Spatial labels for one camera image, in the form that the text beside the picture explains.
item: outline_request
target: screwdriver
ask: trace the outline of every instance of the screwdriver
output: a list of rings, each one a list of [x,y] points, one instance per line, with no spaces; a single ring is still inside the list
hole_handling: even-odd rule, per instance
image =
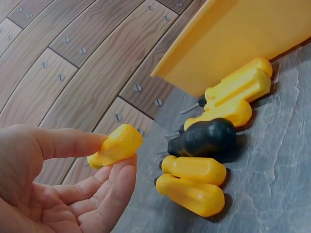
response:
[[[270,92],[272,66],[269,61],[257,58],[221,80],[219,84],[208,88],[199,102],[181,112],[185,114],[204,105],[205,111],[237,97],[252,102]]]
[[[210,157],[234,145],[236,129],[231,121],[217,118],[191,125],[179,137],[168,142],[167,152],[176,157]]]
[[[225,206],[224,193],[214,184],[163,174],[154,179],[154,185],[160,194],[202,217],[218,214]]]
[[[230,120],[235,127],[245,125],[252,116],[252,108],[244,99],[233,99],[218,107],[202,113],[197,118],[189,118],[185,124],[180,127],[178,132],[172,135],[165,135],[166,138],[179,136],[184,133],[192,124],[199,121],[210,121],[216,118],[225,118]]]
[[[94,169],[112,165],[135,155],[142,145],[142,136],[132,125],[122,124],[102,143],[101,150],[87,157]]]
[[[163,173],[172,174],[199,183],[210,183],[220,186],[227,174],[226,167],[212,158],[167,156],[159,168]]]

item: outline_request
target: screwdriver shaft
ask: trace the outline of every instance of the screwdriver shaft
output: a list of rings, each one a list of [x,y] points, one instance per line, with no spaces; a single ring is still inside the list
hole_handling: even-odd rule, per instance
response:
[[[192,111],[193,109],[195,109],[195,108],[197,108],[199,106],[200,106],[199,103],[196,103],[195,105],[191,106],[190,108],[187,108],[186,110],[181,111],[180,114],[186,114],[186,113]]]
[[[165,135],[164,137],[166,139],[172,139],[172,138],[178,137],[179,135],[180,135],[179,132],[175,132],[173,134]]]

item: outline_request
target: yellow plastic box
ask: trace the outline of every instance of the yellow plastic box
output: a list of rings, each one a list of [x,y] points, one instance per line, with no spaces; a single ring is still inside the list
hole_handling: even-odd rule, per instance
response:
[[[311,0],[207,0],[152,72],[199,97],[251,60],[311,36]]]

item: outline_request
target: yellow screwdriver handle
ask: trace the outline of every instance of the yellow screwdriver handle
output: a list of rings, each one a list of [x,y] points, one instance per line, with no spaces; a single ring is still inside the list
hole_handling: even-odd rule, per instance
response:
[[[245,99],[250,103],[269,93],[271,88],[270,73],[271,71],[256,66],[245,66],[239,72],[234,72],[224,78],[218,85],[206,90],[205,98],[207,103],[204,107],[205,111],[231,99]]]
[[[164,173],[190,181],[220,186],[226,177],[225,166],[212,158],[167,156],[161,163]]]
[[[252,108],[246,100],[233,99],[202,113],[202,115],[197,118],[187,119],[184,125],[184,130],[186,131],[196,122],[211,121],[216,118],[225,118],[230,120],[235,127],[240,127],[245,125],[251,116]]]
[[[239,79],[241,78],[241,75],[244,73],[247,73],[249,69],[252,68],[258,68],[263,71],[265,71],[268,74],[268,77],[272,77],[272,66],[270,62],[263,58],[256,58],[252,60],[251,62],[247,63],[246,65],[242,66],[238,70],[234,71],[233,73],[229,74],[225,78],[221,80],[221,83],[226,82],[239,82]],[[223,91],[222,84],[218,84],[214,87],[210,87],[205,91],[205,98],[206,100],[212,100],[215,99],[216,96]]]
[[[132,125],[122,124],[102,143],[101,151],[87,158],[94,169],[112,165],[135,155],[142,145],[142,136]]]
[[[224,193],[213,184],[164,174],[157,179],[155,186],[160,194],[202,217],[218,214],[225,206]]]

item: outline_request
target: black screwdriver handle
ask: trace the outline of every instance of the black screwdriver handle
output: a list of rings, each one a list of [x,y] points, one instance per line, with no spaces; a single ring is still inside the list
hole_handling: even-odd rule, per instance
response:
[[[168,153],[176,157],[210,157],[233,146],[236,129],[231,121],[217,118],[200,121],[191,125],[187,131],[168,143]]]

